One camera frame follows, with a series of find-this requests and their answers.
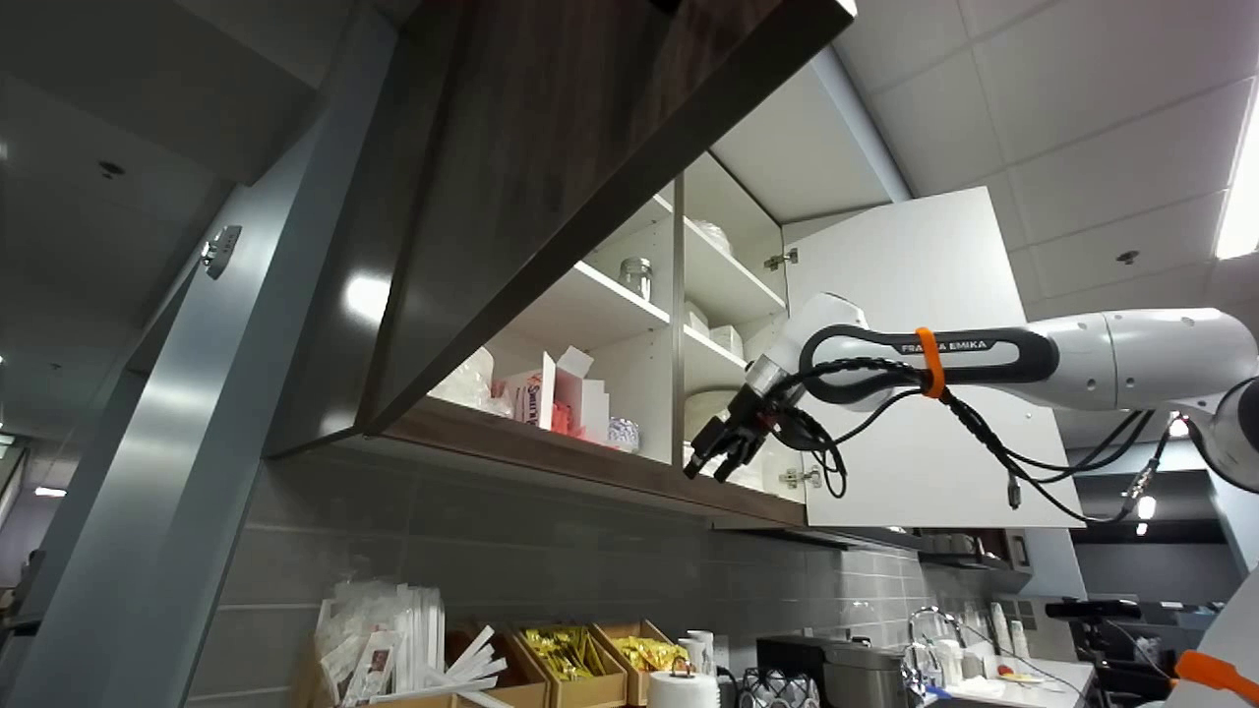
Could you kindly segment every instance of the white bottle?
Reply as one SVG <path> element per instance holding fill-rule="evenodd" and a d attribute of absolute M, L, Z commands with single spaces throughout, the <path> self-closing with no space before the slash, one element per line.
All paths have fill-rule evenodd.
<path fill-rule="evenodd" d="M 961 686 L 965 679 L 961 645 L 956 641 L 935 641 L 932 645 L 932 662 L 935 662 L 941 686 Z"/>
<path fill-rule="evenodd" d="M 996 641 L 999 658 L 1012 653 L 1012 624 L 1006 624 L 1006 608 L 999 600 L 992 600 L 992 641 Z"/>
<path fill-rule="evenodd" d="M 1012 648 L 1013 648 L 1013 658 L 1021 658 L 1021 662 L 1030 658 L 1030 653 L 1027 653 L 1027 631 L 1021 631 L 1021 621 L 1012 621 Z"/>

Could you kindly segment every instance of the bottle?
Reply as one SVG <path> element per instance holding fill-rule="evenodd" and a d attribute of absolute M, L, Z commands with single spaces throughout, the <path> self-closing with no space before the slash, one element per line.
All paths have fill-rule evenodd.
<path fill-rule="evenodd" d="M 992 641 L 996 641 L 996 653 L 1012 653 L 1012 624 L 1006 624 L 1006 608 L 999 600 L 992 600 Z"/>
<path fill-rule="evenodd" d="M 965 663 L 961 663 L 961 645 L 956 641 L 935 641 L 932 645 L 932 662 L 941 667 L 941 686 L 961 686 L 965 679 Z"/>
<path fill-rule="evenodd" d="M 1012 648 L 1013 648 L 1013 658 L 1021 658 L 1021 662 L 1030 658 L 1030 653 L 1027 653 L 1027 631 L 1021 631 L 1021 621 L 1012 621 Z"/>
<path fill-rule="evenodd" d="M 654 304 L 654 278 L 657 278 L 657 269 L 654 260 L 623 260 L 623 288 L 628 288 L 637 298 Z"/>

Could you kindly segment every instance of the robotic arm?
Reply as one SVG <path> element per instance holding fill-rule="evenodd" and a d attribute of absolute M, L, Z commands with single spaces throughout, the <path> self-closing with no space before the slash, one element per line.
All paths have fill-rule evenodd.
<path fill-rule="evenodd" d="M 804 395 L 860 410 L 919 387 L 961 405 L 943 380 L 996 387 L 1054 410 L 1180 410 L 1205 460 L 1259 492 L 1259 350 L 1242 323 L 1213 308 L 877 333 L 853 304 L 819 296 L 751 367 L 726 413 L 695 433 L 683 473 L 716 465 L 716 480 L 726 480 L 767 433 L 789 450 L 830 439 L 800 413 Z"/>

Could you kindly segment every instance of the metal pole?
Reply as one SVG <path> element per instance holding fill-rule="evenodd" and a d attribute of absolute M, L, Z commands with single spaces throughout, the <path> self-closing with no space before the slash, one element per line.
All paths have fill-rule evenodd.
<path fill-rule="evenodd" d="M 367 8 L 320 121 L 215 218 L 236 257 L 168 325 L 13 708 L 185 704 L 392 38 Z"/>
<path fill-rule="evenodd" d="M 63 569 L 65 569 L 65 560 L 70 560 L 70 545 L 88 523 L 88 510 L 105 480 L 105 468 L 116 454 L 116 439 L 126 433 L 126 421 L 137 405 L 137 395 L 141 395 L 141 375 L 120 375 L 112 380 L 112 395 L 95 425 L 95 437 L 90 444 L 82 450 L 80 458 L 80 468 L 76 468 L 76 480 L 65 488 L 65 498 L 57 505 L 40 551 L 42 551 L 42 568 L 31 582 L 31 593 L 22 598 L 21 614 L 17 614 L 17 624 L 40 624 L 40 619 L 46 614 L 46 600 L 52 600 L 52 591 L 57 587 Z M 22 633 L 13 633 L 5 641 L 5 653 L 0 653 L 0 698 L 13 690 L 22 658 L 31 648 L 31 637 Z"/>

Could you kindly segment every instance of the ceiling light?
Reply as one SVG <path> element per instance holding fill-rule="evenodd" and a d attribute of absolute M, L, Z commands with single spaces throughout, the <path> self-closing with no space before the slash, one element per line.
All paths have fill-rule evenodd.
<path fill-rule="evenodd" d="M 1187 437 L 1187 421 L 1180 410 L 1167 413 L 1167 437 Z"/>
<path fill-rule="evenodd" d="M 1240 149 L 1232 156 L 1232 186 L 1222 193 L 1221 233 L 1217 233 L 1217 260 L 1251 257 L 1259 245 L 1259 121 L 1256 121 L 1256 96 L 1247 110 L 1247 126 Z"/>
<path fill-rule="evenodd" d="M 342 308 L 371 330 L 381 325 L 389 308 L 389 278 L 375 270 L 355 270 L 347 278 Z"/>
<path fill-rule="evenodd" d="M 1142 496 L 1142 498 L 1137 498 L 1137 518 L 1152 518 L 1152 510 L 1156 510 L 1156 498 L 1152 498 L 1152 496 Z"/>

